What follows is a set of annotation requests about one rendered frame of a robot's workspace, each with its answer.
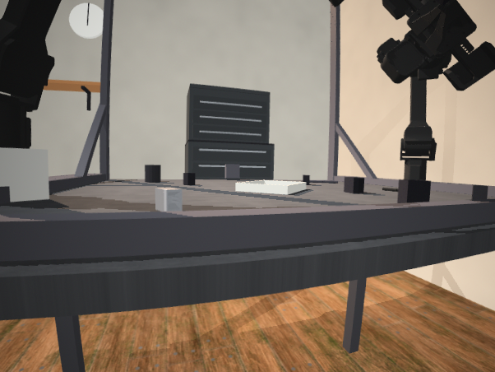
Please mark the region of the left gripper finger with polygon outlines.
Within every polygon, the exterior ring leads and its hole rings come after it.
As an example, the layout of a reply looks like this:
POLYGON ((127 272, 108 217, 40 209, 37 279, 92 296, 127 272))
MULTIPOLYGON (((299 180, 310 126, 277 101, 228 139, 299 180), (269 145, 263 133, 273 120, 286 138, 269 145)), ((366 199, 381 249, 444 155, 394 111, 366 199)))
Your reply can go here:
POLYGON ((446 4, 441 6, 437 2, 437 0, 429 0, 423 6, 421 6, 421 8, 418 9, 413 15, 410 16, 410 18, 407 20, 407 25, 417 36, 419 36, 429 26, 439 20, 442 10, 445 6, 446 4))
POLYGON ((458 1, 450 0, 442 10, 436 30, 425 45, 436 57, 441 57, 475 32, 476 28, 476 24, 458 1))

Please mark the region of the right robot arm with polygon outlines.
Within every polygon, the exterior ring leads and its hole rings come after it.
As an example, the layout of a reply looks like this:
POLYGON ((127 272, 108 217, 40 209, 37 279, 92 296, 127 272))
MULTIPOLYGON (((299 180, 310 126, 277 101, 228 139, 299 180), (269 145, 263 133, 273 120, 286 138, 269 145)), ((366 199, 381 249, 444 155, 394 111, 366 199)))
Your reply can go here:
POLYGON ((0 93, 0 147, 31 147, 26 112, 38 109, 54 66, 45 38, 60 2, 9 0, 0 19, 0 91, 12 95, 0 93))

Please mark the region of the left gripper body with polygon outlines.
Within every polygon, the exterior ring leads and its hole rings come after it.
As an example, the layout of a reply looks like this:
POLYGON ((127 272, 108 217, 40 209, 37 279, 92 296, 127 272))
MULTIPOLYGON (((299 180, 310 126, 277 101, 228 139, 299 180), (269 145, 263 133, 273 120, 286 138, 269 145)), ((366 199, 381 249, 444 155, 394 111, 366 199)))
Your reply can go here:
MULTIPOLYGON (((382 5, 396 20, 398 20, 404 15, 410 18, 414 12, 423 6, 421 1, 422 0, 382 0, 382 5)), ((428 38, 435 31, 438 21, 439 20, 429 26, 428 29, 419 36, 414 32, 410 34, 416 49, 420 53, 426 54, 429 58, 434 54, 424 43, 426 43, 428 38)), ((458 62, 445 70, 443 74, 457 91, 464 91, 495 70, 495 48, 487 41, 483 42, 477 49, 474 49, 474 46, 465 38, 448 52, 451 52, 458 62), (464 48, 462 48, 461 45, 464 48), (466 51, 468 51, 469 54, 466 53, 466 51)), ((444 58, 448 52, 441 57, 437 57, 434 62, 444 58)))

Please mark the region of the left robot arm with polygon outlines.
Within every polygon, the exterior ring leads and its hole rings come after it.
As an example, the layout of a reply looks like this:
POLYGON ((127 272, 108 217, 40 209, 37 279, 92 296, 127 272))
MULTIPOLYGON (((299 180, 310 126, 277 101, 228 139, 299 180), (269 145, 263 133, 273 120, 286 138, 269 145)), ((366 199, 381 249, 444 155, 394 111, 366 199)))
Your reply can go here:
POLYGON ((429 58, 416 49, 410 37, 412 32, 410 30, 405 34, 402 41, 390 38, 381 44, 377 49, 377 61, 381 64, 381 69, 385 74, 396 84, 411 77, 411 121, 409 119, 404 138, 401 138, 400 157, 401 160, 407 159, 405 160, 404 179, 426 180, 427 160, 435 160, 437 149, 433 131, 426 122, 427 80, 438 79, 439 74, 443 73, 443 68, 448 67, 452 53, 448 52, 444 58, 433 62, 437 58, 435 55, 429 58), (402 157, 426 155, 430 158, 402 157))

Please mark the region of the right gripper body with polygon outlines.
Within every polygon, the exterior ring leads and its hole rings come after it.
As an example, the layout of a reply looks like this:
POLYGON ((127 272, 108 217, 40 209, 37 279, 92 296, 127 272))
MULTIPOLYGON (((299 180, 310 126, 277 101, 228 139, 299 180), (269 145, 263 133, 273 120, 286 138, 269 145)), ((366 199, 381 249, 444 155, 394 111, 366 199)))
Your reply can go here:
POLYGON ((334 7, 339 6, 344 0, 329 0, 334 7))

